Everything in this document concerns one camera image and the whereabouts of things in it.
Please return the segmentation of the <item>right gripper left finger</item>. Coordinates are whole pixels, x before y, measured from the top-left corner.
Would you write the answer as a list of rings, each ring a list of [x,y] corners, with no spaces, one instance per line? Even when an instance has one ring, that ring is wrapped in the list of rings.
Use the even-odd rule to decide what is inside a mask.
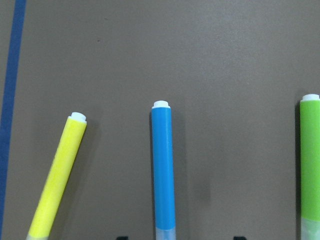
[[[128,236],[118,236],[116,240],[128,240]]]

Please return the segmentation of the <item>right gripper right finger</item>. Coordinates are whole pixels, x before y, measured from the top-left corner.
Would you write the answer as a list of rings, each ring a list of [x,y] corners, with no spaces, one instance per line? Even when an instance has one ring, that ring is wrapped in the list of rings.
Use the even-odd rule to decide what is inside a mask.
[[[247,240],[245,236],[234,236],[233,240]]]

